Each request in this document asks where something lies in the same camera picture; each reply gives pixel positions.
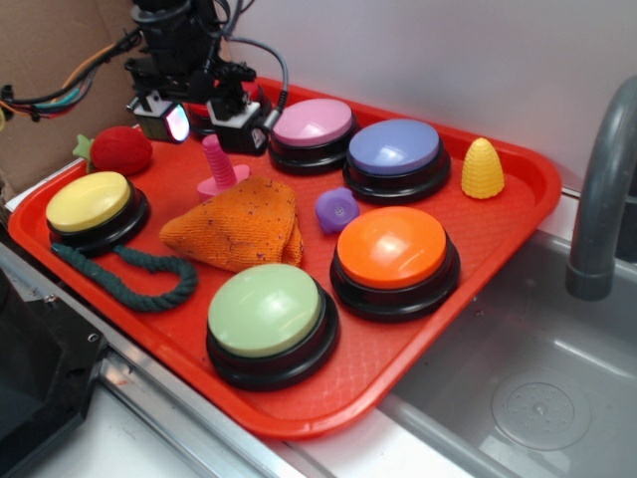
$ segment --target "orange towel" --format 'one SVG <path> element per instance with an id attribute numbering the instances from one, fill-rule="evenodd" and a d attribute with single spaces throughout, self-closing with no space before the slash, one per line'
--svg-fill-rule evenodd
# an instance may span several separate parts
<path id="1" fill-rule="evenodd" d="M 161 242 L 232 272 L 267 263 L 299 266 L 303 237 L 287 185 L 251 176 L 166 223 Z"/>

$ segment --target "green rope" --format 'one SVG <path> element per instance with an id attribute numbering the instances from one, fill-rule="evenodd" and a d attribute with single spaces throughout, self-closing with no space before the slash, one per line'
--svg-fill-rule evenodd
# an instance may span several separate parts
<path id="1" fill-rule="evenodd" d="M 51 250 L 67 264 L 104 287 L 118 301 L 135 311 L 162 312 L 172 309 L 186 301 L 198 283 L 197 270 L 185 259 L 175 256 L 152 256 L 120 245 L 115 246 L 113 252 L 132 266 L 151 273 L 172 272 L 181 278 L 179 284 L 170 292 L 160 296 L 143 296 L 133 292 L 118 276 L 87 259 L 74 248 L 55 243 L 51 246 Z"/>

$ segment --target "red tray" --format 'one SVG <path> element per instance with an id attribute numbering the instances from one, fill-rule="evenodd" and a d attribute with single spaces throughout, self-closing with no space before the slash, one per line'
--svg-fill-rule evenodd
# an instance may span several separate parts
<path id="1" fill-rule="evenodd" d="M 262 80 L 275 99 L 278 84 Z M 291 88 L 289 104 L 328 98 Z M 348 103 L 362 126 L 400 118 L 399 115 Z M 45 209 L 65 184 L 85 173 L 83 164 L 71 168 L 29 195 L 13 213 L 11 236 L 89 300 L 114 324 L 202 395 L 248 430 L 279 439 L 309 438 L 350 424 L 375 406 L 393 384 L 429 348 L 476 293 L 533 233 L 559 199 L 561 182 L 550 162 L 535 152 L 490 139 L 506 175 L 505 190 L 497 197 L 476 200 L 460 189 L 462 160 L 476 134 L 433 124 L 452 156 L 448 184 L 430 198 L 410 204 L 436 217 L 460 252 L 459 287 L 434 314 L 404 324 L 377 324 L 339 307 L 341 337 L 336 352 L 315 375 L 290 388 L 251 392 L 236 389 L 214 371 L 206 354 L 207 310 L 215 291 L 231 274 L 196 264 L 200 285 L 185 304 L 168 312 L 136 313 L 115 301 L 102 288 L 70 268 L 50 251 Z M 159 241 L 168 220 L 198 203 L 196 185 L 210 176 L 200 142 L 155 143 L 153 164 L 130 179 L 144 191 L 151 216 L 129 247 L 152 254 L 172 254 Z M 299 221 L 306 243 L 302 267 L 336 298 L 328 269 L 337 235 L 325 235 L 315 216 L 315 202 L 326 190 L 343 186 L 341 173 L 299 177 L 276 171 L 267 156 L 233 156 L 247 163 L 253 174 L 265 175 L 292 187 L 298 198 Z M 373 207 L 359 202 L 362 212 Z M 172 275 L 148 273 L 124 264 L 116 255 L 97 259 L 142 294 L 160 294 L 176 284 Z"/>

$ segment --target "orange button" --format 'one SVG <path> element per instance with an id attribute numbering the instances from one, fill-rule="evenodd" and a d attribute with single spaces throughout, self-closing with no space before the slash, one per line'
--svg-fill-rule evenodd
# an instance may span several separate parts
<path id="1" fill-rule="evenodd" d="M 402 289 L 435 273 L 447 253 L 445 229 L 418 209 L 367 212 L 340 233 L 336 253 L 347 276 L 374 289 Z"/>

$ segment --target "sink drain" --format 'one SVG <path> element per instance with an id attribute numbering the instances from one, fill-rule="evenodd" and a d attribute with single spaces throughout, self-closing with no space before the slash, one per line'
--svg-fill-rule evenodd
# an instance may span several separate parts
<path id="1" fill-rule="evenodd" d="M 566 378 L 546 370 L 527 371 L 503 381 L 492 400 L 500 429 L 527 448 L 559 450 L 581 438 L 590 405 Z"/>

